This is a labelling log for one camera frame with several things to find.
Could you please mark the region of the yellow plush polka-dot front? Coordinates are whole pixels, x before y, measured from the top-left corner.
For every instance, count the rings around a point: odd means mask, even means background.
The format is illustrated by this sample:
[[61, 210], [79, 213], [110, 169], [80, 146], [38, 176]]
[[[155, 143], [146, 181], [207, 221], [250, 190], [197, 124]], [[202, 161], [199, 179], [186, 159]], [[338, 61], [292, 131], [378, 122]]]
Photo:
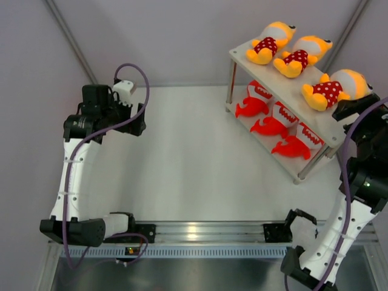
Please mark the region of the yellow plush polka-dot front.
[[301, 88], [306, 103], [310, 108], [323, 112], [340, 101], [354, 101], [373, 92], [373, 87], [363, 74], [350, 69], [341, 69], [328, 75], [323, 74], [319, 83], [304, 84]]

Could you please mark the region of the yellow plush polka-dot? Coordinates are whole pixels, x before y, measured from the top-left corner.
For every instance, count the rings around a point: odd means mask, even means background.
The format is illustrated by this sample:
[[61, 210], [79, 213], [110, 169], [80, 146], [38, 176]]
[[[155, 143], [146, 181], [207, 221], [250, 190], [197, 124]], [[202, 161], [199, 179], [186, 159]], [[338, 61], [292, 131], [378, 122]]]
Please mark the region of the yellow plush polka-dot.
[[340, 101], [354, 101], [373, 92], [373, 87], [363, 74], [350, 69], [341, 69], [328, 75], [323, 74], [319, 83], [304, 84], [301, 88], [306, 103], [310, 108], [323, 112]]
[[267, 65], [273, 57], [283, 49], [296, 32], [294, 25], [281, 21], [270, 23], [258, 36], [253, 39], [251, 48], [246, 51], [246, 58], [257, 65]]
[[308, 67], [314, 66], [333, 47], [329, 39], [315, 35], [303, 36], [294, 44], [292, 51], [282, 52], [273, 61], [274, 68], [286, 78], [297, 78]]

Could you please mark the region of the red shark plush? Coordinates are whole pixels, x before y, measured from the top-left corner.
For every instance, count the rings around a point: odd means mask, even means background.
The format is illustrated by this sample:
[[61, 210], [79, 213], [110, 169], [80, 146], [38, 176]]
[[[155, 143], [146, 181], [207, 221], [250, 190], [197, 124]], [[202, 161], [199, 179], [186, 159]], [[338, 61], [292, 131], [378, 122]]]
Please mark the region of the red shark plush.
[[266, 116], [261, 122], [259, 119], [250, 128], [250, 132], [256, 132], [264, 136], [280, 135], [285, 139], [289, 135], [289, 129], [299, 121], [283, 103], [277, 101], [272, 107], [270, 116]]
[[236, 105], [235, 117], [246, 116], [254, 117], [260, 113], [269, 113], [269, 102], [272, 100], [273, 95], [258, 81], [253, 80], [247, 85], [247, 96], [243, 99], [242, 103]]
[[272, 149], [271, 154], [279, 154], [288, 158], [302, 157], [304, 160], [311, 158], [312, 150], [319, 150], [324, 141], [314, 133], [305, 123], [300, 122], [296, 133], [288, 136], [284, 141], [279, 141]]

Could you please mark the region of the red shark plush back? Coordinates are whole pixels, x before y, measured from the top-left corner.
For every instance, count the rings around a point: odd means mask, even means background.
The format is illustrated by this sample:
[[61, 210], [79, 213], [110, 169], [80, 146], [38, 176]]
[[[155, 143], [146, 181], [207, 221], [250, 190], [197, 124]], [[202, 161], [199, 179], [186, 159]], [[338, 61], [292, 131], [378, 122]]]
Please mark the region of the red shark plush back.
[[272, 100], [273, 95], [258, 81], [253, 80], [247, 85], [247, 96], [243, 99], [242, 103], [236, 105], [235, 117], [246, 116], [254, 117], [260, 113], [269, 113], [269, 102]]

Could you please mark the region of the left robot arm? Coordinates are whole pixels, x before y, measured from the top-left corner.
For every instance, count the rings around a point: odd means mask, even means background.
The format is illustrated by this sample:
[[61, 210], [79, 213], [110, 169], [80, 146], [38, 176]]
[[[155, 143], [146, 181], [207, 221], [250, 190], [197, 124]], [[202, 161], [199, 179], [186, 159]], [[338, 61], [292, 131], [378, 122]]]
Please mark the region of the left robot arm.
[[98, 194], [92, 189], [91, 177], [103, 135], [89, 135], [130, 118], [130, 97], [135, 91], [131, 81], [108, 85], [85, 85], [78, 111], [64, 122], [64, 163], [55, 205], [39, 230], [51, 240], [74, 246], [98, 247], [113, 235], [124, 242], [137, 234], [131, 213], [117, 212], [118, 199], [112, 193]]

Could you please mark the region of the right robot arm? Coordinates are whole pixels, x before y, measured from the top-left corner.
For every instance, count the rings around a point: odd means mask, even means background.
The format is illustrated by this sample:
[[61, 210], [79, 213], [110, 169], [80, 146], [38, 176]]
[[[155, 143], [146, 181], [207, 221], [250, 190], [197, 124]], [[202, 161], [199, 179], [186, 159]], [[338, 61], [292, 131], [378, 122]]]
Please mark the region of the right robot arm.
[[336, 290], [336, 274], [362, 229], [387, 205], [387, 99], [372, 93], [358, 101], [341, 101], [333, 113], [344, 126], [341, 185], [321, 230], [316, 218], [290, 210], [283, 225], [292, 241], [281, 263], [285, 278], [310, 290]]

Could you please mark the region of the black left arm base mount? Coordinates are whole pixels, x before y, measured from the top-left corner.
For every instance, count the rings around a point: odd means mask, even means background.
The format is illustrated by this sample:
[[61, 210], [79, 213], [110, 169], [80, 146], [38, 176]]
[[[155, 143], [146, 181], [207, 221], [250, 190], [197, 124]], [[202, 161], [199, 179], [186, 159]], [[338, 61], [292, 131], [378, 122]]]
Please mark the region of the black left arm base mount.
[[125, 233], [119, 233], [107, 238], [103, 243], [107, 244], [141, 244], [145, 243], [145, 239], [139, 236], [128, 236], [129, 233], [136, 233], [145, 236], [148, 239], [149, 244], [155, 242], [156, 225], [155, 224], [136, 224], [129, 231]]

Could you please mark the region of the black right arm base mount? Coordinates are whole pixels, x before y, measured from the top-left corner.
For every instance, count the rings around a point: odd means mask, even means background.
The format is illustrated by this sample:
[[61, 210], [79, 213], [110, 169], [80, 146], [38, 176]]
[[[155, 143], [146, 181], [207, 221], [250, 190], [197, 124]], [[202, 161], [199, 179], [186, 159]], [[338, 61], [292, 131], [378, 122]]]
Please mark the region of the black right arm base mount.
[[290, 243], [292, 233], [285, 223], [269, 223], [263, 225], [266, 243]]

